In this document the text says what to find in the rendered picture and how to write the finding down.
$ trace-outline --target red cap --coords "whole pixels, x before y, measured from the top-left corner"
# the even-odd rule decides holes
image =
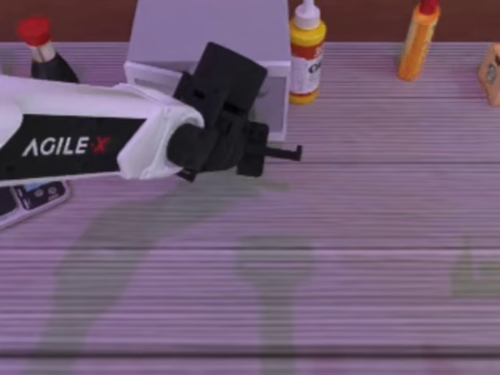
[[[422,14],[434,14],[438,10],[439,0],[421,0],[420,12]]]
[[[17,35],[27,45],[38,47],[50,41],[50,21],[43,16],[21,20],[17,24]]]

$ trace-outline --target brown wall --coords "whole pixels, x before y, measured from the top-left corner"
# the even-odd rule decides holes
[[[417,1],[316,0],[329,27],[329,41],[400,41]],[[126,41],[135,2],[4,0],[0,2],[0,41],[16,41],[16,21],[34,13],[52,19],[58,41]],[[294,8],[300,0],[289,2]],[[500,41],[500,0],[442,0],[442,7],[436,40]]]

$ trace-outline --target white bottle cap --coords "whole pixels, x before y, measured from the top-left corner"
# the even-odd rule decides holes
[[[316,29],[321,23],[320,8],[314,5],[314,0],[302,0],[295,10],[294,24],[299,29]]]

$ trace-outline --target white robotic arm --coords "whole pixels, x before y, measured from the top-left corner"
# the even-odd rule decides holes
[[[152,179],[228,170],[259,177],[269,128],[248,120],[266,70],[208,43],[173,97],[129,84],[96,87],[0,76],[0,187],[119,175]]]

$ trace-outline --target purple wooden tabletop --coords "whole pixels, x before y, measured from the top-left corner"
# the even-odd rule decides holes
[[[0,373],[498,373],[496,359],[391,358],[500,347],[486,48],[434,44],[408,84],[398,44],[328,45],[320,98],[289,116],[304,161],[261,180],[74,182],[65,205],[0,232]],[[59,49],[86,83],[124,81],[126,43]],[[28,63],[0,44],[4,72]],[[251,358],[291,346],[302,358]],[[35,358],[64,352],[82,358]],[[313,358],[332,352],[345,357]]]

